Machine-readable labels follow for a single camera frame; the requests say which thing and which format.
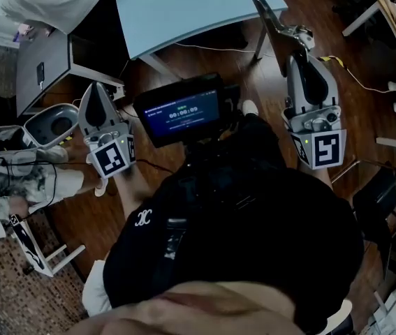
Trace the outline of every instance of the white desk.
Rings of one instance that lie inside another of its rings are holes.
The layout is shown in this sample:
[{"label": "white desk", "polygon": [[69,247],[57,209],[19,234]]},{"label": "white desk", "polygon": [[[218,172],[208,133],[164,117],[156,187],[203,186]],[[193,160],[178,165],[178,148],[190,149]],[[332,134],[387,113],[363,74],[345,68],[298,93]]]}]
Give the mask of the white desk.
[{"label": "white desk", "polygon": [[[142,59],[174,81],[180,77],[154,54],[156,51],[217,27],[258,17],[252,0],[116,1],[130,58]],[[284,0],[266,1],[278,17],[288,8]],[[261,34],[259,54],[265,36]]]}]

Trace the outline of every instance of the floor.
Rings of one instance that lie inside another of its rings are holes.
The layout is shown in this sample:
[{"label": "floor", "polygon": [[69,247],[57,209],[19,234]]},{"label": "floor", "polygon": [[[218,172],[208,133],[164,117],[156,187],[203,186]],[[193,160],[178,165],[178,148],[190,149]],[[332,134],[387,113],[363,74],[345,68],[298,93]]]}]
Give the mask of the floor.
[{"label": "floor", "polygon": [[[366,85],[385,89],[388,80],[396,80],[396,51],[380,42],[369,43],[354,36],[344,39],[344,25],[332,11],[335,0],[285,0],[289,10],[282,15],[285,24],[304,24],[313,32],[316,49],[313,54],[335,54],[342,58],[351,71]],[[254,50],[261,30],[255,19],[243,24],[249,46]],[[227,83],[237,83],[242,98],[253,100],[262,118],[273,127],[280,139],[281,151],[289,167],[295,167],[297,155],[288,133],[284,129],[280,112],[284,108],[286,81],[280,75],[277,62],[265,57],[253,61],[252,54],[239,52],[213,52],[193,48],[171,46],[159,52],[159,56],[182,77],[192,77],[217,71]],[[348,131],[344,165],[355,158],[390,161],[396,166],[396,149],[376,145],[377,136],[396,138],[396,114],[393,112],[394,94],[376,94],[362,89],[351,76],[334,62],[328,63],[334,75],[341,99],[342,122]],[[128,96],[153,89],[170,81],[139,61],[130,62],[123,79]],[[166,168],[177,169],[184,157],[180,145],[155,149],[135,120],[136,153]],[[147,165],[140,165],[150,186],[157,188],[166,177],[165,172]],[[342,168],[330,169],[335,176]],[[352,196],[376,172],[372,167],[358,167],[335,184],[335,192],[345,198]],[[115,242],[124,226],[122,206],[111,183],[108,194],[96,199],[92,193],[79,195],[51,207],[51,214],[60,235],[69,249],[85,244],[87,250],[76,258],[80,271],[87,275],[94,260],[101,259]],[[381,261],[374,245],[366,245],[365,259],[349,299],[353,301],[355,328],[362,329],[368,317],[377,308],[373,292],[385,297],[395,279],[390,275],[382,281]]]}]

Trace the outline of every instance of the blue screen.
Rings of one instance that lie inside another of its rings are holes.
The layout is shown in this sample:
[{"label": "blue screen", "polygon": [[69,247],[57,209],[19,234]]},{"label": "blue screen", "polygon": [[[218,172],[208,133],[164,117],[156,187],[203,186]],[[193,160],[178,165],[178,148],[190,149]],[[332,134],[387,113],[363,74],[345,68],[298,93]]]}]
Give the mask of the blue screen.
[{"label": "blue screen", "polygon": [[177,133],[219,118],[217,91],[175,100],[144,113],[155,136]]}]

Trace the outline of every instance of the black t-shirt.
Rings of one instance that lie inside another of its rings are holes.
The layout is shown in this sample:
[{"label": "black t-shirt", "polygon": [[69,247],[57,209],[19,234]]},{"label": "black t-shirt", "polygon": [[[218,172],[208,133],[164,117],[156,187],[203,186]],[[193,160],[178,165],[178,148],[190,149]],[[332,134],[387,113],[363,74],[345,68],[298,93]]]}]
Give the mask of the black t-shirt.
[{"label": "black t-shirt", "polygon": [[[186,220],[186,231],[171,230],[172,220]],[[287,294],[296,323],[316,333],[339,310],[362,254],[348,202],[324,183],[233,158],[167,178],[129,216],[103,280],[113,307],[187,281],[262,283]]]}]

